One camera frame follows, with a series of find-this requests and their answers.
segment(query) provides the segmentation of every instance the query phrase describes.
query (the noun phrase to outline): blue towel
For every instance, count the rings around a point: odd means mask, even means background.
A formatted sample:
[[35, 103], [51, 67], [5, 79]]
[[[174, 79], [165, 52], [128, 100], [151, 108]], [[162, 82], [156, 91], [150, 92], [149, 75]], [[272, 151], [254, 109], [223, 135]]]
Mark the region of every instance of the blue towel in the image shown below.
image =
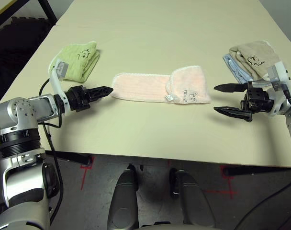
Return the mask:
[[225, 54], [223, 56], [223, 60], [225, 61], [226, 65], [228, 66], [228, 68], [230, 69], [230, 71], [232, 72], [232, 74], [239, 83], [243, 84], [248, 81], [252, 81], [255, 87], [267, 87], [271, 85], [270, 81], [265, 80], [253, 81], [252, 76], [250, 76], [247, 72], [241, 69], [230, 54]]

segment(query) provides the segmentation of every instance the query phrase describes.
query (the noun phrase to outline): red tape marking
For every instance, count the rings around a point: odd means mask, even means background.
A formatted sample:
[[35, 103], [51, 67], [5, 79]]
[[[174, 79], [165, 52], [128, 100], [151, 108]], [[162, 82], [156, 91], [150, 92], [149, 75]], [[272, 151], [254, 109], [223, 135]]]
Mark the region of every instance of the red tape marking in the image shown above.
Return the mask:
[[84, 183], [85, 183], [85, 179], [86, 179], [87, 170], [88, 169], [89, 170], [92, 169], [92, 166], [93, 166], [93, 163], [94, 163], [94, 159], [95, 159], [95, 157], [92, 157], [92, 163], [91, 163], [91, 165], [89, 165], [89, 166], [81, 165], [80, 166], [81, 169], [85, 169], [84, 175], [83, 175], [83, 179], [82, 179], [82, 185], [80, 187], [81, 190], [83, 190], [83, 188], [84, 188]]
[[226, 165], [220, 165], [220, 171], [221, 171], [221, 176], [223, 179], [226, 179], [227, 180], [227, 185], [228, 185], [228, 192], [229, 192], [229, 195], [230, 195], [230, 199], [232, 200], [233, 199], [233, 194], [237, 194], [237, 192], [234, 192], [232, 190], [232, 186], [231, 186], [231, 180], [233, 179], [233, 177], [231, 176], [226, 176], [224, 173], [223, 173], [223, 169], [226, 167]]

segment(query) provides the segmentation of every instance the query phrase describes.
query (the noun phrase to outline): pink towel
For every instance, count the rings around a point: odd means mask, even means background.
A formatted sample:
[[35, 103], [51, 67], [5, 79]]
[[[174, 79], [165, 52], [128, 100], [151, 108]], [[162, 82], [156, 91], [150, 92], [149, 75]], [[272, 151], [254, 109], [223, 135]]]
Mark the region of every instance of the pink towel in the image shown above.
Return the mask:
[[171, 75], [119, 73], [112, 82], [112, 97], [141, 102], [210, 103], [200, 66], [175, 70]]

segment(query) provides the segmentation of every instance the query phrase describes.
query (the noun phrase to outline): folded towel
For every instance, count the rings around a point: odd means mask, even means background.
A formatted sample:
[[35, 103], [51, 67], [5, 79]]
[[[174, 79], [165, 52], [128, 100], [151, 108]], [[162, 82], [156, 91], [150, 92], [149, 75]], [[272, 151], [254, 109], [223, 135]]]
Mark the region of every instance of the folded towel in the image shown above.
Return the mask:
[[[234, 77], [239, 83], [243, 84], [248, 81], [253, 81], [253, 78], [251, 77], [251, 75], [249, 75], [247, 72], [241, 69], [238, 63], [232, 58], [230, 54], [225, 54], [223, 56], [223, 60], [225, 61], [226, 65], [228, 66], [228, 68], [233, 73]], [[253, 81], [253, 86], [255, 87], [262, 88], [262, 87], [267, 87], [270, 85], [271, 85], [270, 81], [266, 81], [262, 79]]]
[[240, 66], [237, 64], [237, 62], [232, 58], [230, 54], [225, 54], [223, 56], [223, 60], [225, 61], [228, 68], [231, 70], [235, 78], [239, 83], [245, 83], [248, 81], [252, 81], [251, 75], [249, 75], [247, 72], [245, 72]]
[[175, 70], [171, 75], [120, 73], [112, 82], [112, 97], [140, 102], [210, 103], [200, 66]]
[[96, 65], [99, 56], [96, 42], [68, 45], [51, 61], [48, 69], [49, 75], [56, 61], [59, 59], [69, 64], [64, 79], [84, 82]]
[[251, 75], [255, 81], [260, 79], [270, 81], [267, 69], [280, 61], [279, 56], [266, 41], [234, 46], [229, 52], [240, 68]]

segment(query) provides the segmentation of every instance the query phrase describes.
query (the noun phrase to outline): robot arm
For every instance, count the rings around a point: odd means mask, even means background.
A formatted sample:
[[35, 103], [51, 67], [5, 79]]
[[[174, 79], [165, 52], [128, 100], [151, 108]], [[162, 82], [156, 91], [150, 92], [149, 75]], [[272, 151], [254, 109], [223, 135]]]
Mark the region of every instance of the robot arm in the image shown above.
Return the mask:
[[250, 81], [244, 84], [223, 84], [214, 89], [222, 92], [244, 92], [241, 109], [233, 107], [214, 107], [214, 110], [229, 117], [252, 121], [252, 114], [266, 112], [270, 116], [285, 115], [286, 125], [291, 137], [291, 80], [282, 62], [268, 68], [272, 88], [263, 91], [253, 87]]
[[111, 92], [112, 88], [105, 86], [89, 90], [76, 86], [61, 96], [14, 98], [0, 104], [0, 164], [8, 207], [0, 214], [0, 229], [49, 228], [48, 199], [58, 193], [59, 182], [53, 165], [44, 162], [38, 124], [61, 116], [66, 107], [77, 112], [90, 108], [90, 102]]

